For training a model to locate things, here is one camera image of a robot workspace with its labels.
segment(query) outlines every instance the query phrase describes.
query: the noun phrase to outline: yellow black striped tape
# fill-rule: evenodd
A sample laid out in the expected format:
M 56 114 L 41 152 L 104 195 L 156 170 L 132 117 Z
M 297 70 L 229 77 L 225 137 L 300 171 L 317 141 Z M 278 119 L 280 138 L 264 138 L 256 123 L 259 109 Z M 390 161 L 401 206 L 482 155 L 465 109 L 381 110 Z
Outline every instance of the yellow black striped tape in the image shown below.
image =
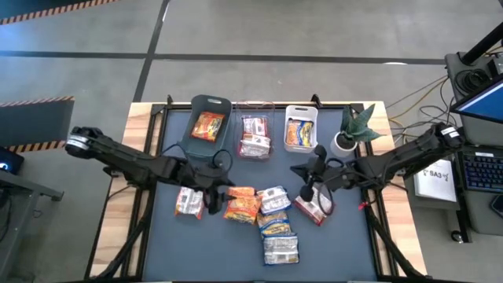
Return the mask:
M 0 25 L 3 24 L 13 24 L 17 22 L 21 22 L 23 20 L 31 20 L 31 19 L 36 19 L 40 17 L 47 17 L 47 16 L 52 16 L 52 15 L 57 15 L 58 13 L 65 13 L 65 12 L 70 12 L 70 11 L 75 11 L 78 9 L 84 9 L 92 6 L 98 6 L 102 4 L 107 4 L 111 2 L 117 2 L 119 0 L 91 0 L 91 1 L 86 1 L 86 2 L 81 2 L 73 5 L 68 5 L 68 6 L 62 6 L 62 7 L 57 7 L 53 9 L 45 9 L 43 11 L 38 11 L 38 12 L 32 12 L 32 13 L 25 13 L 24 15 L 18 15 L 10 18 L 4 18 L 0 19 Z
M 10 106 L 21 106 L 21 105 L 32 105 L 38 103 L 50 103 L 50 102 L 58 102 L 58 101 L 74 101 L 75 97 L 67 96 L 67 97 L 52 97 L 52 98 L 41 98 L 33 101 L 11 101 L 0 103 L 0 107 L 10 107 Z
M 26 153 L 31 151 L 39 151 L 47 149 L 60 149 L 64 147 L 65 144 L 66 141 L 46 141 L 27 145 L 11 145 L 7 147 L 7 149 L 13 153 Z

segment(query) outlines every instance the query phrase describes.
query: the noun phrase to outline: white pot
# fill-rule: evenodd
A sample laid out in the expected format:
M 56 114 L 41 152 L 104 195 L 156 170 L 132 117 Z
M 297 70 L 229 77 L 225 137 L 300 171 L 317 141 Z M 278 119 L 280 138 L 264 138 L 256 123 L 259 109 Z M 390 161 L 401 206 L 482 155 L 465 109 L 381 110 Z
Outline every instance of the white pot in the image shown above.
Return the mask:
M 332 153 L 338 157 L 349 156 L 354 151 L 354 149 L 356 149 L 358 143 L 355 142 L 353 148 L 351 149 L 343 149 L 337 144 L 337 137 L 339 136 L 339 134 L 340 132 L 337 133 L 336 136 L 333 137 L 332 142 L 330 142 L 330 150 L 332 150 Z

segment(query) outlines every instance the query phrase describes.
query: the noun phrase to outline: black keyboard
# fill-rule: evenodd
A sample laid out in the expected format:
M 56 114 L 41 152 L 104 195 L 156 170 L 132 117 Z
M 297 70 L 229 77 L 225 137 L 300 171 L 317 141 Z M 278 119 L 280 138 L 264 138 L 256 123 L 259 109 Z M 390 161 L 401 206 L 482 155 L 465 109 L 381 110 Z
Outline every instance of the black keyboard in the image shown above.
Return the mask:
M 464 153 L 462 156 L 467 189 L 503 192 L 503 157 L 477 156 L 469 153 Z

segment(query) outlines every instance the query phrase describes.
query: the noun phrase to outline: gray floor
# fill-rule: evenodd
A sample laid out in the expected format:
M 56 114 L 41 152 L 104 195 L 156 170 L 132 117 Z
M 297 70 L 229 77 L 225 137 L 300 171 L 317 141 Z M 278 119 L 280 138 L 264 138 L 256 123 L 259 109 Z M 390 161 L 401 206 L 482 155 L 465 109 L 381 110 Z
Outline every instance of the gray floor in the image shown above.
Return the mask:
M 0 26 L 0 51 L 146 53 L 161 2 L 121 0 Z M 172 0 L 156 52 L 441 59 L 470 48 L 502 16 L 497 0 Z M 0 65 L 0 101 L 74 95 L 72 125 L 100 127 L 120 139 L 143 60 L 0 57 Z M 142 101 L 168 94 L 176 101 L 196 94 L 272 101 L 318 94 L 390 104 L 444 74 L 440 65 L 153 61 Z M 452 97 L 449 84 L 444 93 Z M 388 113 L 401 113 L 415 98 Z M 438 91 L 421 105 L 442 105 Z M 399 118 L 404 124 L 424 119 L 416 108 Z M 34 274 L 37 282 L 78 280 L 109 178 L 98 162 L 62 150 L 25 156 L 26 178 L 65 196 L 39 205 L 44 215 L 31 225 L 15 274 Z M 473 244 L 459 245 L 449 239 L 442 212 L 414 208 L 413 215 L 430 275 L 501 281 L 503 237 L 476 234 Z

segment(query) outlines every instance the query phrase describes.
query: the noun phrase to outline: potted plant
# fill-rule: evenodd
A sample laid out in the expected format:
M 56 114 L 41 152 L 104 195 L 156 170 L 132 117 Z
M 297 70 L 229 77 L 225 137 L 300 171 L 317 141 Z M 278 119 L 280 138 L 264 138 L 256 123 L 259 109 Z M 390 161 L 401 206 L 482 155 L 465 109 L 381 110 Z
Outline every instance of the potted plant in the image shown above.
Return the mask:
M 330 143 L 333 154 L 339 157 L 348 156 L 356 149 L 358 142 L 370 142 L 380 137 L 380 134 L 367 127 L 375 106 L 368 107 L 358 114 L 356 118 L 353 117 L 349 107 L 344 107 L 340 131 Z

